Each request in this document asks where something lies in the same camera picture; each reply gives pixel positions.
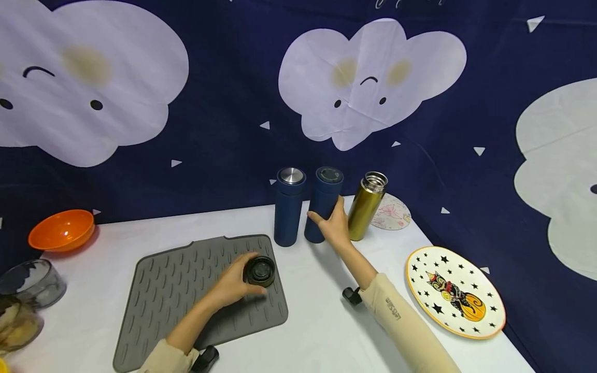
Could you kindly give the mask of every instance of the stainless steel lid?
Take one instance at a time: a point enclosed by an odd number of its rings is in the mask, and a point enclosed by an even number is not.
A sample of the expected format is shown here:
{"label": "stainless steel lid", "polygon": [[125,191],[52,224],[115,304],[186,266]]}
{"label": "stainless steel lid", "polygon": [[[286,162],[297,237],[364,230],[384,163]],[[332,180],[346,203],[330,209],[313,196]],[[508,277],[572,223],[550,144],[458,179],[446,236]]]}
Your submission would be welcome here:
{"label": "stainless steel lid", "polygon": [[285,184],[299,184],[304,179],[304,174],[301,170],[294,167],[285,168],[280,171],[278,175],[280,180],[282,180]]}

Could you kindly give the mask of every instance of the beige sleeve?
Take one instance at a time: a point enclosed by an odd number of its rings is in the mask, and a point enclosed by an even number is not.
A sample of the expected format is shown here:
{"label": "beige sleeve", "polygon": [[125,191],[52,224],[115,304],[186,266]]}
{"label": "beige sleeve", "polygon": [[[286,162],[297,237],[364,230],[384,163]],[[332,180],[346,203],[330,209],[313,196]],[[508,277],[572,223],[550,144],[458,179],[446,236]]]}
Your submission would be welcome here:
{"label": "beige sleeve", "polygon": [[418,313],[386,275],[379,273],[359,294],[414,373],[460,372]]}
{"label": "beige sleeve", "polygon": [[158,342],[138,373],[188,373],[199,352],[195,349],[185,355],[169,345],[166,340]]}

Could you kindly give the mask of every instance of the forearm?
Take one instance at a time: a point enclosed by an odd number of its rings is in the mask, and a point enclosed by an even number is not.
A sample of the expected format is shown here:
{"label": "forearm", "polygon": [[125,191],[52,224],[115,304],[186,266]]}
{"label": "forearm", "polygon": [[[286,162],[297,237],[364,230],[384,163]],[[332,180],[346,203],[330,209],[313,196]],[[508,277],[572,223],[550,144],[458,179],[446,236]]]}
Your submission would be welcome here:
{"label": "forearm", "polygon": [[174,327],[174,330],[166,338],[166,342],[184,354],[188,354],[193,348],[193,343],[199,337],[199,333],[218,309],[209,296],[204,297]]}
{"label": "forearm", "polygon": [[460,372],[450,355],[414,308],[380,273],[361,298],[416,373]]}
{"label": "forearm", "polygon": [[359,284],[359,287],[363,290],[367,289],[371,281],[377,276],[377,270],[352,243],[334,247],[334,249],[355,278],[356,283]]}

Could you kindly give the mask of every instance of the gray silicone mat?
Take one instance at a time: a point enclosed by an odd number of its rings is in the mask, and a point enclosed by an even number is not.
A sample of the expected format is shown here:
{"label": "gray silicone mat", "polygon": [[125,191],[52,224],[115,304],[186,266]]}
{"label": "gray silicone mat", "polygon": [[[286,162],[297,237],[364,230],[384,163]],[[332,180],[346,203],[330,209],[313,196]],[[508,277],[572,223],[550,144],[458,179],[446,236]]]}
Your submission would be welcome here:
{"label": "gray silicone mat", "polygon": [[[256,251],[276,261],[266,235],[212,238],[142,258],[116,345],[113,366],[125,373],[139,369],[158,341],[165,338],[188,310],[239,255]],[[195,343],[198,350],[283,324],[288,306],[277,265],[267,296],[251,296],[216,313]]]}

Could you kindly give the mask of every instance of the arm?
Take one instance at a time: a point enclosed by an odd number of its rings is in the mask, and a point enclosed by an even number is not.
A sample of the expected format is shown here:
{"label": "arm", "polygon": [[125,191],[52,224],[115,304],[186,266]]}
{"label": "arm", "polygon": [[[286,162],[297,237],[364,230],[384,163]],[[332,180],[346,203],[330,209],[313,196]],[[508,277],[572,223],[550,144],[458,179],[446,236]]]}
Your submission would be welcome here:
{"label": "arm", "polygon": [[193,344],[213,314],[245,295],[266,293],[265,288],[242,281],[245,265],[256,256],[257,253],[252,252],[236,258],[209,293],[191,308],[166,339],[158,343],[139,372],[187,373],[199,357]]}
{"label": "arm", "polygon": [[363,302],[389,334],[411,370],[417,373],[460,372],[425,321],[398,293],[386,275],[377,273],[353,246],[348,235],[344,199],[338,197],[329,220],[312,211],[307,214],[344,261],[361,288]]}

